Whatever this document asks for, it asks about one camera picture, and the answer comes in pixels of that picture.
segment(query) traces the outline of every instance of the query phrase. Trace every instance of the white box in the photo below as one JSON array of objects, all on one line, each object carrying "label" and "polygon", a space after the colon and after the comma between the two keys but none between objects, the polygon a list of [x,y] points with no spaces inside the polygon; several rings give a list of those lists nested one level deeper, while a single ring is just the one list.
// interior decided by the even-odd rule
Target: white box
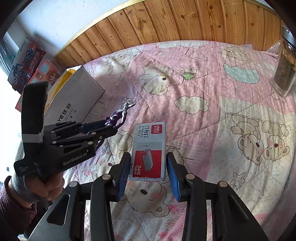
[{"label": "white box", "polygon": [[83,66],[66,70],[48,92],[44,125],[82,122],[103,93]]},{"label": "white box", "polygon": [[163,181],[166,164],[165,122],[137,124],[131,156],[130,180]]}]

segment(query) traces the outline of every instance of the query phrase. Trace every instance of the glass jar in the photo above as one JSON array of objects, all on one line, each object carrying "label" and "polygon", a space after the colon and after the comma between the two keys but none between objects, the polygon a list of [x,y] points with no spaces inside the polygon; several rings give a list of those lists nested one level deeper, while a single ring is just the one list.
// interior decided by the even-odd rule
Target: glass jar
[{"label": "glass jar", "polygon": [[289,35],[287,38],[293,38],[289,30],[282,28],[282,32],[285,33],[282,34],[276,68],[270,82],[280,96],[286,97],[296,78],[296,48],[284,38],[285,34]]}]

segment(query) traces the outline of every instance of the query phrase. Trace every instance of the red label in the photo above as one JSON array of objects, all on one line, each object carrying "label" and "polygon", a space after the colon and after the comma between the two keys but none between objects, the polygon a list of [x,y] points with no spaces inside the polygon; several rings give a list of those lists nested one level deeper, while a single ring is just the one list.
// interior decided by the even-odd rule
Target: red label
[{"label": "red label", "polygon": [[136,151],[133,177],[160,178],[161,150],[150,150],[150,152],[151,155],[147,155],[145,151]]},{"label": "red label", "polygon": [[161,134],[163,132],[163,125],[152,125],[151,134]]}]

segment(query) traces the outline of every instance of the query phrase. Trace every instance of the wooden headboard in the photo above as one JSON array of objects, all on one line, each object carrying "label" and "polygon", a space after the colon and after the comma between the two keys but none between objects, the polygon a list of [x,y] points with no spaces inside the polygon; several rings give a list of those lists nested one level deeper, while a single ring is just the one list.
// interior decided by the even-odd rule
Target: wooden headboard
[{"label": "wooden headboard", "polygon": [[65,67],[141,44],[210,40],[267,50],[280,39],[281,20],[253,0],[134,0],[78,33],[55,57]]}]

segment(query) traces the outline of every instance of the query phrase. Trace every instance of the screw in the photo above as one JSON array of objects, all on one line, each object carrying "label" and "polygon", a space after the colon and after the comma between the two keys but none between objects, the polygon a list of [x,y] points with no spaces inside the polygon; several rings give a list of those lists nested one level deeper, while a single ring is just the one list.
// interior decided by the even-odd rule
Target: screw
[{"label": "screw", "polygon": [[223,187],[223,188],[228,186],[227,182],[225,182],[225,181],[220,181],[219,185],[220,185],[220,187]]},{"label": "screw", "polygon": [[72,181],[72,182],[69,183],[69,186],[72,187],[72,188],[73,187],[76,187],[77,186],[77,182],[76,181]]},{"label": "screw", "polygon": [[103,178],[104,180],[109,180],[109,179],[111,178],[111,175],[110,175],[110,174],[104,174],[104,175],[102,176],[102,178]]},{"label": "screw", "polygon": [[190,173],[190,174],[186,175],[186,178],[189,179],[189,180],[193,180],[195,178],[195,176]]}]

